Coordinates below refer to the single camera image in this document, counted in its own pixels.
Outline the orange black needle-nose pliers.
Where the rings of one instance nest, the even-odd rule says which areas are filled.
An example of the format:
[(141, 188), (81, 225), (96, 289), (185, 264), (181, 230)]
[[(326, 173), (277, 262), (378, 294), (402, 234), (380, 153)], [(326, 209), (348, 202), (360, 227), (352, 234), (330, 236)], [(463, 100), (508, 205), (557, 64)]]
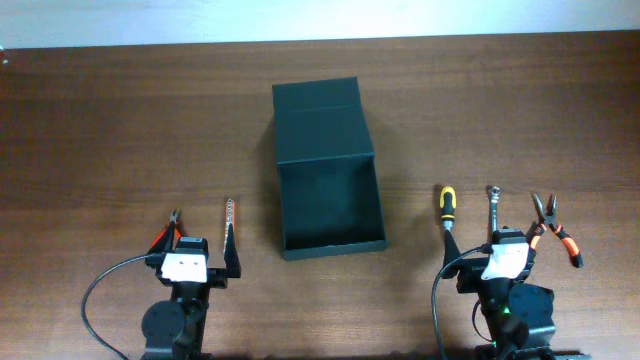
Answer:
[(541, 237), (550, 230), (563, 243), (568, 252), (571, 264), (575, 268), (582, 268), (584, 266), (584, 260), (577, 242), (556, 220), (557, 197), (551, 194), (546, 206), (542, 204), (538, 194), (532, 193), (531, 198), (536, 210), (538, 222), (534, 227), (532, 237), (528, 241), (530, 249), (535, 250)]

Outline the chrome ring wrench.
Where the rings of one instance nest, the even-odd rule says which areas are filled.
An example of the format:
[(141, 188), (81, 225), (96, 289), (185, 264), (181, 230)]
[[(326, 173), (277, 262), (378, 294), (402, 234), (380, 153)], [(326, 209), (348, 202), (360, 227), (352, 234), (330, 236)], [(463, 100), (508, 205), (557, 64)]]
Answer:
[(489, 198), (489, 219), (490, 219), (490, 230), (491, 233), (494, 233), (498, 230), (498, 203), (500, 200), (501, 189), (497, 186), (490, 186), (488, 188), (488, 198)]

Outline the orange socket bit rail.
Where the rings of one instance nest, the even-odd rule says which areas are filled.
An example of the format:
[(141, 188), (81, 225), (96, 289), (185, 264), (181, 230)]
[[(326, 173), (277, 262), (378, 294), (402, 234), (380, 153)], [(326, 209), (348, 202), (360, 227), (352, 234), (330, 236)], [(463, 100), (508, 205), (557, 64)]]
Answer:
[(225, 233), (224, 233), (224, 250), (226, 252), (227, 244), (230, 238), (230, 228), (235, 223), (235, 202), (233, 199), (229, 198), (226, 201), (226, 212), (225, 212)]

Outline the yellow black screwdriver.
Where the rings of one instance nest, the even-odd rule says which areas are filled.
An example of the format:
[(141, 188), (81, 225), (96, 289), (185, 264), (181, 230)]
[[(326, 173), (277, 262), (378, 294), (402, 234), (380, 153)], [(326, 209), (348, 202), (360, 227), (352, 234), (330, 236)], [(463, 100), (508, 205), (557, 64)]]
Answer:
[(457, 207), (457, 198), (453, 187), (444, 186), (441, 189), (439, 207), (442, 226), (445, 230), (451, 231), (454, 227), (455, 209)]

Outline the orange black cutting pliers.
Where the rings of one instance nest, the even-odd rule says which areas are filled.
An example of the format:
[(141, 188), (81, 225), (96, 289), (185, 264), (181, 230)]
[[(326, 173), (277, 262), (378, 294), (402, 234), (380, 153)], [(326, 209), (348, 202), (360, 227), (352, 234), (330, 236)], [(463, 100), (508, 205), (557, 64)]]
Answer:
[(165, 253), (173, 249), (173, 244), (179, 240), (182, 234), (179, 230), (179, 211), (173, 210), (169, 215), (169, 222), (159, 235), (156, 236), (148, 251), (149, 254)]

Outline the dark green hinged box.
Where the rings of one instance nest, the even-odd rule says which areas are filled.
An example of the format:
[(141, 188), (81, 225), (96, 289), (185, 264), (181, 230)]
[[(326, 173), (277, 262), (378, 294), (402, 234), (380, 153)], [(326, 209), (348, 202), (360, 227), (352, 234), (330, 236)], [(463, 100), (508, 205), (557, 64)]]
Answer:
[(386, 249), (357, 78), (278, 84), (272, 96), (284, 258)]

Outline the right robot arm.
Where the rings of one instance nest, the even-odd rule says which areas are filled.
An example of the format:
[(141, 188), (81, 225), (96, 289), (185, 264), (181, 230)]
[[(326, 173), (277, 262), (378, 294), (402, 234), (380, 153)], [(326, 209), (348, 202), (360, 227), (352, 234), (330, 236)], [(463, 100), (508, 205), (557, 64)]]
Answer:
[(554, 292), (529, 284), (535, 251), (518, 229), (494, 232), (494, 241), (462, 253), (452, 232), (444, 232), (443, 267), (436, 276), (457, 278), (460, 294), (475, 294), (489, 337), (474, 349), (476, 359), (587, 359), (578, 350), (554, 350)]

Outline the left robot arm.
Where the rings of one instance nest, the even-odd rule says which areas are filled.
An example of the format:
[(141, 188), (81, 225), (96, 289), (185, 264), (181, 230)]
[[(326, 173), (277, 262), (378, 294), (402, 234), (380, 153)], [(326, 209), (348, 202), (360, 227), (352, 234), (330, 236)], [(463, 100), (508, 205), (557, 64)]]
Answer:
[(148, 251), (145, 264), (171, 288), (168, 300), (153, 304), (144, 314), (141, 331), (146, 339), (145, 359), (211, 359), (202, 350), (209, 295), (241, 277), (234, 224), (226, 225), (225, 266), (208, 266), (208, 241), (182, 235), (174, 221), (167, 225)]

